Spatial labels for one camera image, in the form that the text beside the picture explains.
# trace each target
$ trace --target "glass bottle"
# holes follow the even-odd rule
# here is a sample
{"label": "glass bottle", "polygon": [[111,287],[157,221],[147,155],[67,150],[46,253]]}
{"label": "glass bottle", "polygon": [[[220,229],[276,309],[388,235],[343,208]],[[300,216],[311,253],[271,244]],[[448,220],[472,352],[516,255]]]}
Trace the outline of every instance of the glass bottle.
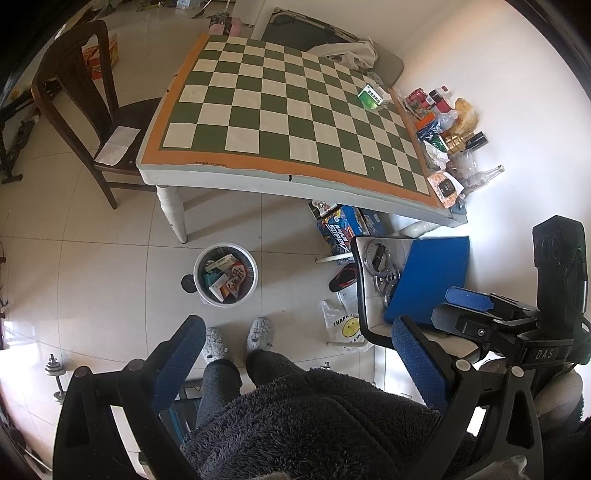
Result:
{"label": "glass bottle", "polygon": [[462,181],[462,185],[465,186],[465,189],[462,193],[468,194],[474,192],[475,190],[481,189],[499,173],[503,173],[504,171],[505,167],[503,165],[499,165],[497,168],[486,171],[478,171],[474,175],[470,175],[468,178]]}

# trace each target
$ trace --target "white paper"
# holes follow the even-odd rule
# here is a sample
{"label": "white paper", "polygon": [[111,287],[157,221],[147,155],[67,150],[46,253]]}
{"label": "white paper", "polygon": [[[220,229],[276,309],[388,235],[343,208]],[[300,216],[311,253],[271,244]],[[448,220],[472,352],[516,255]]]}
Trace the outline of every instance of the white paper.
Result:
{"label": "white paper", "polygon": [[137,128],[115,128],[115,131],[95,158],[95,162],[110,166],[118,164],[138,133]]}

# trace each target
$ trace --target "smiley face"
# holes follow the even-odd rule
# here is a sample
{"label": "smiley face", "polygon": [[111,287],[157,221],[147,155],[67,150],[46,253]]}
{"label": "smiley face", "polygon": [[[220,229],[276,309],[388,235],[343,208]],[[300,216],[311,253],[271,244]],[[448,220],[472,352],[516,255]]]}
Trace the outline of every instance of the smiley face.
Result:
{"label": "smiley face", "polygon": [[355,336],[359,331],[359,317],[351,317],[343,325],[343,336],[351,338]]}

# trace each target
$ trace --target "cardboard box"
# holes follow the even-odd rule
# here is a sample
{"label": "cardboard box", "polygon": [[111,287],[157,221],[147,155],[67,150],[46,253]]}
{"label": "cardboard box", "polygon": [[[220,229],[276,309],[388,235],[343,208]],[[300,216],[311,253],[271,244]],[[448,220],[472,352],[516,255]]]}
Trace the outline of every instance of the cardboard box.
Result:
{"label": "cardboard box", "polygon": [[[86,67],[90,72],[93,80],[98,80],[102,77],[100,72],[100,53],[99,46],[93,45],[83,50],[82,56],[86,63]],[[111,58],[111,67],[119,60],[119,45],[117,43],[117,33],[109,36],[109,57]]]}

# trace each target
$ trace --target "shoe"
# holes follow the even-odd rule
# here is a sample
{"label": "shoe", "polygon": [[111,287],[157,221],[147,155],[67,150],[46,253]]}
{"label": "shoe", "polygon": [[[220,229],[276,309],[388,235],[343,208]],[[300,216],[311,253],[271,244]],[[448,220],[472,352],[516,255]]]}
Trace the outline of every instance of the shoe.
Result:
{"label": "shoe", "polygon": [[274,337],[275,329],[269,319],[265,317],[255,319],[246,339],[246,353],[254,350],[271,350]]}
{"label": "shoe", "polygon": [[222,358],[230,360],[229,349],[223,341],[222,332],[219,328],[210,327],[207,329],[205,345],[203,345],[201,354],[208,364]]}

